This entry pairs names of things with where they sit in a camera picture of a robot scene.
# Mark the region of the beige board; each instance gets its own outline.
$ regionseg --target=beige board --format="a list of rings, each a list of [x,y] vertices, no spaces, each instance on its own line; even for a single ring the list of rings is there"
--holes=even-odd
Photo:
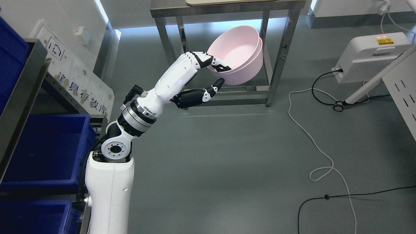
[[[264,2],[274,0],[185,0],[186,4],[190,6],[198,5],[217,5],[217,4],[228,4],[228,3],[241,3],[241,2]]]

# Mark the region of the electrical plug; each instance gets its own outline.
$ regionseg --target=electrical plug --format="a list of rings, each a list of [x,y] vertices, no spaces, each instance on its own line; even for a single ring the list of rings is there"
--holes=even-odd
[[[391,1],[390,0],[384,0],[383,5],[381,5],[379,10],[379,15],[385,15],[391,7]]]

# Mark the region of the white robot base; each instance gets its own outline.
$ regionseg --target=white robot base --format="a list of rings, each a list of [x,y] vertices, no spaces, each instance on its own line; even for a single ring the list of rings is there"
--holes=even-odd
[[[134,159],[125,163],[97,162],[88,156],[86,199],[92,209],[89,234],[127,234]]]

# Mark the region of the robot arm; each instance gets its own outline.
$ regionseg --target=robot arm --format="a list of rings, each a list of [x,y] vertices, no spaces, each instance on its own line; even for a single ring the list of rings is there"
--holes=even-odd
[[[173,102],[178,108],[188,108],[209,101],[224,84],[224,79],[218,79],[203,90],[180,92],[198,69],[209,65],[217,71],[231,70],[220,59],[205,52],[187,52],[166,70],[153,89],[146,92],[135,85],[123,102],[122,114],[106,129],[107,139],[101,145],[104,160],[114,162],[127,158],[132,139],[141,136],[156,122],[166,103]],[[126,105],[136,94],[139,97]]]
[[[187,52],[168,68],[153,89],[146,92],[135,85],[130,90],[121,107],[121,115],[108,125],[101,148],[88,156],[85,184],[89,191],[86,201],[92,207],[90,234],[127,233],[134,175],[131,141],[156,122],[166,103],[173,102],[179,108],[186,108],[209,101],[224,79],[218,79],[203,90],[181,92],[198,69],[209,65],[217,71],[231,69],[204,52]],[[136,95],[139,97],[128,104]]]

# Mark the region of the black cable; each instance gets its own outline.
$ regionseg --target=black cable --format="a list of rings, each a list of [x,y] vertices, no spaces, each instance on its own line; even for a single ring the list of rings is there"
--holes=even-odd
[[[312,95],[313,95],[313,97],[314,97],[317,101],[319,101],[320,103],[322,103],[322,104],[324,104],[324,105],[327,105],[327,106],[333,106],[333,105],[334,105],[334,103],[326,103],[326,102],[323,102],[323,101],[319,100],[319,99],[318,99],[318,97],[317,97],[317,96],[315,96],[315,93],[314,93],[314,87],[315,87],[316,82],[317,82],[317,81],[318,81],[321,77],[323,77],[324,75],[330,74],[330,73],[334,73],[334,72],[343,72],[343,70],[342,70],[342,69],[338,69],[338,70],[335,70],[335,71],[332,71],[332,72],[327,72],[327,73],[324,73],[324,74],[320,75],[318,78],[316,78],[316,80],[315,80],[315,81],[313,82],[313,84],[312,84]],[[369,99],[371,99],[371,98],[375,98],[375,97],[386,97],[386,96],[390,96],[390,94],[386,94],[386,95],[378,95],[378,96],[373,96],[373,97],[368,97],[368,98],[366,98],[366,99],[364,99],[364,100],[362,100],[362,101],[357,101],[357,102],[354,102],[354,104],[364,103],[365,101],[367,101],[367,100],[369,100]]]
[[[300,207],[299,207],[299,211],[298,211],[298,213],[297,213],[297,234],[300,234],[300,231],[299,231],[299,218],[300,218],[300,210],[302,209],[302,206],[303,206],[306,202],[308,202],[308,201],[317,200],[317,199],[326,199],[326,200],[329,200],[330,198],[336,198],[336,197],[366,196],[366,195],[378,194],[378,193],[389,192],[389,191],[394,191],[394,190],[399,190],[399,189],[411,189],[411,188],[416,188],[416,185],[414,185],[414,186],[407,186],[407,187],[400,187],[400,188],[394,188],[394,189],[383,190],[383,191],[379,191],[379,192],[372,192],[372,193],[346,194],[346,195],[335,195],[335,196],[325,195],[324,197],[315,197],[315,198],[310,198],[310,199],[308,199],[308,200],[304,201],[304,202],[300,205]]]
[[[84,161],[82,163],[82,171],[81,171],[81,177],[79,179],[79,185],[78,185],[78,191],[77,191],[77,197],[76,197],[76,202],[84,202],[84,185],[85,185],[85,171],[87,168],[87,161],[88,161],[88,156],[90,154],[91,151],[96,151],[98,148],[98,145],[101,144],[104,140],[104,138],[106,137],[106,135],[104,135],[103,137],[100,138],[100,140],[98,140],[92,147],[91,149],[87,152],[87,155],[84,158]]]
[[[366,98],[366,99],[364,99],[364,100],[362,100],[362,101],[357,101],[357,102],[354,102],[354,104],[364,103],[365,101],[367,101],[367,100],[369,100],[369,99],[371,99],[371,98],[375,98],[375,97],[387,97],[387,96],[390,96],[390,94],[385,94],[385,95],[377,95],[377,96],[368,97],[368,98]]]
[[[327,106],[333,106],[333,105],[334,105],[334,103],[326,103],[326,102],[323,102],[323,101],[319,100],[319,99],[315,96],[315,93],[314,93],[314,87],[315,87],[316,82],[317,82],[317,81],[318,81],[321,77],[323,77],[324,75],[327,75],[327,74],[334,73],[334,72],[343,72],[343,70],[342,70],[342,69],[338,69],[338,70],[335,70],[335,71],[332,71],[332,72],[327,72],[327,73],[324,73],[324,74],[320,75],[318,78],[316,78],[316,80],[315,80],[315,81],[313,82],[313,84],[312,84],[312,95],[313,95],[313,97],[314,97],[317,101],[319,101],[320,103],[322,103],[322,104],[324,104],[324,105],[327,105]]]

